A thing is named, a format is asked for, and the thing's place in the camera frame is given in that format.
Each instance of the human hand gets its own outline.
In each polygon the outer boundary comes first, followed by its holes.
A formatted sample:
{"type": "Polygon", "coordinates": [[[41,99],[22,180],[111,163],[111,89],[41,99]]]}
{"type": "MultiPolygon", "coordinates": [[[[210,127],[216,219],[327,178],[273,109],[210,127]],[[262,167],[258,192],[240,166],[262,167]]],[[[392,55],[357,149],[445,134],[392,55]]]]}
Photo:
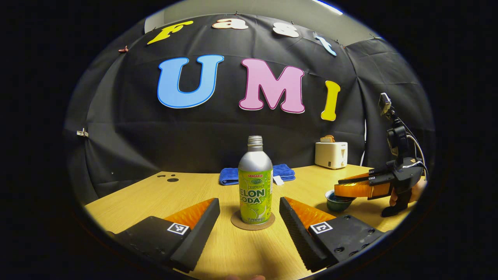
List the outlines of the human hand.
{"type": "MultiPolygon", "coordinates": [[[[241,280],[240,277],[236,275],[228,275],[225,280],[241,280]]],[[[266,278],[263,275],[255,275],[252,277],[250,280],[266,280],[266,278]]]]}
{"type": "MultiPolygon", "coordinates": [[[[411,188],[411,196],[410,196],[410,200],[408,201],[408,203],[418,200],[418,198],[422,194],[422,191],[425,188],[425,185],[427,185],[426,180],[424,180],[422,178],[420,180],[418,180],[418,182],[411,188]]],[[[389,200],[389,205],[390,206],[396,205],[396,200],[398,200],[398,195],[396,194],[396,192],[394,191],[394,188],[393,188],[392,192],[391,192],[391,199],[389,200]]]]}

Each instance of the white toaster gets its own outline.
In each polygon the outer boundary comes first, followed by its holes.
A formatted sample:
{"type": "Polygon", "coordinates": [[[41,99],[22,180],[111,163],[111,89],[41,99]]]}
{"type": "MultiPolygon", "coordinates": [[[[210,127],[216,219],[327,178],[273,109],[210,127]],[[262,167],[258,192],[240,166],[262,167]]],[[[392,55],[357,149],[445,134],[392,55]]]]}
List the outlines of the white toaster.
{"type": "Polygon", "coordinates": [[[348,143],[315,143],[315,164],[331,169],[348,165],[348,143]]]}

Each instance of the green bottle label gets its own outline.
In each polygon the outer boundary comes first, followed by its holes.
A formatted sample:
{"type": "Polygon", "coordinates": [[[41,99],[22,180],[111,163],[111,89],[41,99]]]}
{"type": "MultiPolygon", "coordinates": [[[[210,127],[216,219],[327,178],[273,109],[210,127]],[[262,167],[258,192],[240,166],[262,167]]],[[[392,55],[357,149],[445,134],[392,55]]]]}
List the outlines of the green bottle label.
{"type": "Polygon", "coordinates": [[[258,225],[268,221],[271,214],[273,169],[246,172],[239,169],[241,218],[247,224],[258,225]]]}

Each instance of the cork coaster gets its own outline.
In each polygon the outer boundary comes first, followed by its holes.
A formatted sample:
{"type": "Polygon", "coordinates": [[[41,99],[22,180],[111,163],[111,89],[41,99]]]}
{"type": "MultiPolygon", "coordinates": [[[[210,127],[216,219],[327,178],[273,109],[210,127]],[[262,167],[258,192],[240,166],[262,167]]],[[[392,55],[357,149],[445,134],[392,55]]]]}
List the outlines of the cork coaster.
{"type": "Polygon", "coordinates": [[[262,230],[265,229],[269,226],[271,226],[275,222],[275,215],[273,213],[270,214],[270,218],[268,221],[264,224],[261,225],[250,225],[246,224],[242,221],[241,219],[241,211],[237,211],[232,215],[232,218],[230,219],[232,224],[240,229],[243,230],[262,230]]]}

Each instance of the blue letter u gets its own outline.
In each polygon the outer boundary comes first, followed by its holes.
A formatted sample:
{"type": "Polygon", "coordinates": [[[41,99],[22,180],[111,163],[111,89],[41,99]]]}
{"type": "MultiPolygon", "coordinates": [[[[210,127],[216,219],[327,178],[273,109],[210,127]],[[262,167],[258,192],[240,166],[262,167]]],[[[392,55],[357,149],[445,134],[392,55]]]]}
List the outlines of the blue letter u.
{"type": "Polygon", "coordinates": [[[190,108],[206,102],[215,91],[216,70],[218,63],[223,60],[221,55],[203,55],[197,58],[202,64],[201,82],[193,92],[182,92],[178,88],[180,73],[183,65],[188,63],[188,58],[179,57],[161,62],[161,75],[157,85],[159,101],[170,108],[190,108]]]}

